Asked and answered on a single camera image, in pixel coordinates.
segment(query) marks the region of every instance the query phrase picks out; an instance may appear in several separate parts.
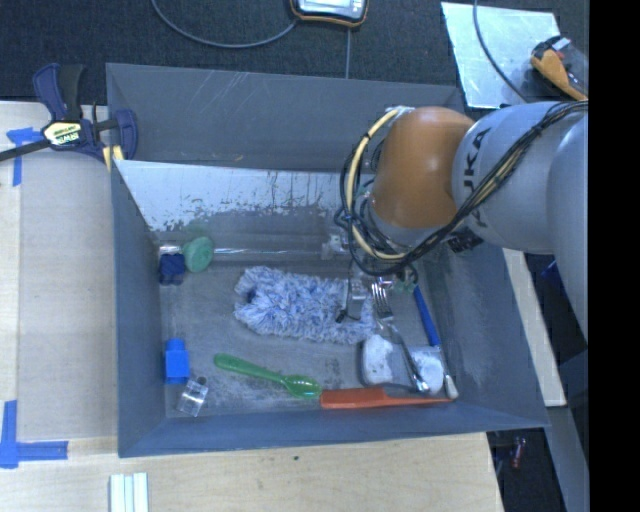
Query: blue cube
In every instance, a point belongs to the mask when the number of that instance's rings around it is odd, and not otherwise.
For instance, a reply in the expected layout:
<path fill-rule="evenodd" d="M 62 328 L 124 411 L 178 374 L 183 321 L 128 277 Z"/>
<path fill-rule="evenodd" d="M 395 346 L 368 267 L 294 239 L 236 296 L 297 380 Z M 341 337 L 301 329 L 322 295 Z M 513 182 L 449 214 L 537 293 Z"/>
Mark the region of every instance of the blue cube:
<path fill-rule="evenodd" d="M 165 357 L 165 383 L 186 384 L 189 380 L 189 352 L 185 349 L 184 340 L 171 338 L 167 341 Z"/>
<path fill-rule="evenodd" d="M 160 256 L 158 277 L 160 284 L 181 285 L 186 272 L 184 254 L 163 254 Z"/>

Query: orange brush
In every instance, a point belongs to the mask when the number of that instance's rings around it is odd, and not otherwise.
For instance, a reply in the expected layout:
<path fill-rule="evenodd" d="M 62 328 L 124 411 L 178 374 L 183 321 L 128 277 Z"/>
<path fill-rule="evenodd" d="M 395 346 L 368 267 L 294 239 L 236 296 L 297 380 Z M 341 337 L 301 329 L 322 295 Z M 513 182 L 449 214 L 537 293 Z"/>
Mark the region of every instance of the orange brush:
<path fill-rule="evenodd" d="M 323 409 L 365 409 L 394 405 L 431 405 L 452 402 L 444 397 L 389 396 L 383 387 L 326 389 L 320 395 Z"/>

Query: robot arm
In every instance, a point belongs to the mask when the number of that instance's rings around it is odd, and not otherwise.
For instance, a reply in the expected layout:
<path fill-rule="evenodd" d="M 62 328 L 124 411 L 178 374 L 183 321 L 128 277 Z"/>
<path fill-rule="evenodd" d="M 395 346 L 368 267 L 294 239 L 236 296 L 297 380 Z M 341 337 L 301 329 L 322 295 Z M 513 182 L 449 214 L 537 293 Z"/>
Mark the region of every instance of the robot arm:
<path fill-rule="evenodd" d="M 461 228 L 500 247 L 554 254 L 586 337 L 587 105 L 512 106 L 476 123 L 441 107 L 388 112 L 343 180 L 338 222 L 355 261 L 371 275 L 395 273 Z M 389 122 L 373 183 L 358 191 L 363 148 Z"/>

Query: green plastic spoon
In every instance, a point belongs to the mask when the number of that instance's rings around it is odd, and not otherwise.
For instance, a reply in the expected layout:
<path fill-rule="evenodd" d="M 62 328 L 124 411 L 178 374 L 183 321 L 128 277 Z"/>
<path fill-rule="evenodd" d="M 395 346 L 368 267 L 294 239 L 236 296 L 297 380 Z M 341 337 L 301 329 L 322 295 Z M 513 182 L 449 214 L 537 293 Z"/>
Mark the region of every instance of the green plastic spoon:
<path fill-rule="evenodd" d="M 291 395 L 298 398 L 316 398 L 322 393 L 322 386 L 312 378 L 304 375 L 280 375 L 229 354 L 216 354 L 213 362 L 223 370 L 278 382 L 287 388 Z"/>

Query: blue mop head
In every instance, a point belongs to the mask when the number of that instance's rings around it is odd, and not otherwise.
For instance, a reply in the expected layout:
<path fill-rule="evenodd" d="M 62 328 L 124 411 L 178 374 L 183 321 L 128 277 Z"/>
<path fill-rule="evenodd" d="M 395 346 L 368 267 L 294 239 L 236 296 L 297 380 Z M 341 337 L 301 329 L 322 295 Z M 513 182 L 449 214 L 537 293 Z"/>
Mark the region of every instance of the blue mop head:
<path fill-rule="evenodd" d="M 346 279 L 251 267 L 235 287 L 246 302 L 236 303 L 234 314 L 258 334 L 351 345 L 374 333 L 375 320 L 368 297 L 362 305 L 360 320 L 336 322 L 346 288 Z"/>

